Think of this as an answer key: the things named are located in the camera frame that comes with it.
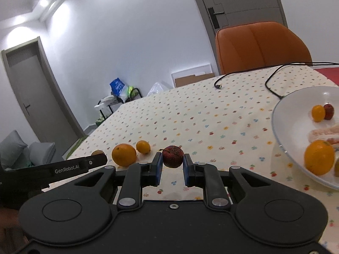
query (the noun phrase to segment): red cloth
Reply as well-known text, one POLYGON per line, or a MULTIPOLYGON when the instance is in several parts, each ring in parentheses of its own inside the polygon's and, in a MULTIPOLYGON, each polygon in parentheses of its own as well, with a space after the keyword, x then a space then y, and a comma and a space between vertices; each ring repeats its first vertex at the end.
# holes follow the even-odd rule
POLYGON ((339 68, 323 68, 315 70, 320 72, 322 75, 325 75, 329 80, 332 80, 339 86, 339 68))

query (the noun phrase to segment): sofa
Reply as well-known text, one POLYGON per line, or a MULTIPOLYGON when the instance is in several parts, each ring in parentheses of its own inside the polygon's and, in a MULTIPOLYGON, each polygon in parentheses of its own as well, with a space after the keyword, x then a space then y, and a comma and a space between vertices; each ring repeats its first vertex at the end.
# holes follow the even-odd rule
POLYGON ((16 130, 0 142, 0 163, 4 170, 21 169, 63 161, 54 142, 33 142, 28 146, 16 130))

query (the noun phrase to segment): cardboard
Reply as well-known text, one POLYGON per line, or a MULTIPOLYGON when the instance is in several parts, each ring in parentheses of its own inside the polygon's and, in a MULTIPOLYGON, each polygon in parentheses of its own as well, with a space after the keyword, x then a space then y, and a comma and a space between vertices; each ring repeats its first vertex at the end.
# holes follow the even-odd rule
POLYGON ((176 78, 174 79, 175 81, 175 87, 181 87, 181 86, 185 86, 188 84, 192 84, 192 83, 196 83, 205 79, 209 79, 215 77, 214 73, 208 73, 208 74, 203 74, 203 75, 189 75, 189 76, 185 76, 185 77, 180 77, 180 78, 176 78))

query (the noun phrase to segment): plate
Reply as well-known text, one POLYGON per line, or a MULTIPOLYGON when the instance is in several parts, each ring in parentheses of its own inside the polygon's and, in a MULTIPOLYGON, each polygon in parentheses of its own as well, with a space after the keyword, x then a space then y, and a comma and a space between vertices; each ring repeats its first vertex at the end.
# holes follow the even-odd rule
POLYGON ((334 176, 334 166, 325 175, 316 176, 304 167, 304 152, 310 144, 307 134, 314 129, 328 128, 339 122, 339 87, 316 86, 297 90, 285 96, 273 110, 272 128, 279 146, 306 175, 313 180, 339 190, 339 177, 334 176), (315 105, 332 104, 331 120, 314 122, 311 109, 315 105))

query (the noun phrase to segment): red apple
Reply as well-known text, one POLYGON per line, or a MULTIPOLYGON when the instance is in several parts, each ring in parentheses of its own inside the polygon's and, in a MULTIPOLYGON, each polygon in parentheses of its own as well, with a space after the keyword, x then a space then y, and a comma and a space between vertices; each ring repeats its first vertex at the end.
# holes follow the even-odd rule
POLYGON ((325 104, 324 105, 325 109, 325 118, 326 120, 331 120, 333 115, 334 115, 334 108, 331 104, 325 104))
POLYGON ((178 168, 182 164, 184 157, 183 150, 178 146, 170 145, 162 151, 163 164, 169 168, 178 168))

